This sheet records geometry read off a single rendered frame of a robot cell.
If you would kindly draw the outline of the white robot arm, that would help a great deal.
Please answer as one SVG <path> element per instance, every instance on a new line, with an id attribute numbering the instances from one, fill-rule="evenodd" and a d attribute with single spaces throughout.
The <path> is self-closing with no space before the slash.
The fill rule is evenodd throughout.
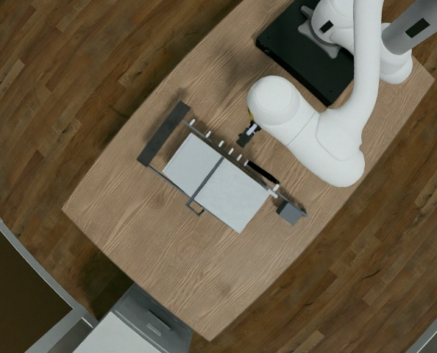
<path id="1" fill-rule="evenodd" d="M 354 86 L 342 107 L 319 114 L 281 76 L 259 79 L 246 98 L 258 126 L 336 187 L 354 184 L 364 172 L 361 133 L 374 108 L 379 79 L 403 82 L 412 71 L 412 48 L 437 32 L 437 0 L 416 0 L 392 23 L 381 23 L 383 1 L 321 0 L 315 10 L 300 9 L 308 18 L 298 27 L 300 34 L 331 59 L 341 47 L 354 56 Z"/>

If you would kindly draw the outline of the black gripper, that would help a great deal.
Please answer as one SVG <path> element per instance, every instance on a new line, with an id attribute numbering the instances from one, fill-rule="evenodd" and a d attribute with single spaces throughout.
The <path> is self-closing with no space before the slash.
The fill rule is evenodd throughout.
<path id="1" fill-rule="evenodd" d="M 236 143 L 241 147 L 245 147 L 245 145 L 250 141 L 250 139 L 252 138 L 252 136 L 254 136 L 254 134 L 257 131 L 260 131 L 262 128 L 260 126 L 258 126 L 253 120 L 250 121 L 250 126 L 248 126 L 243 134 L 239 134 L 239 139 L 236 140 Z"/>

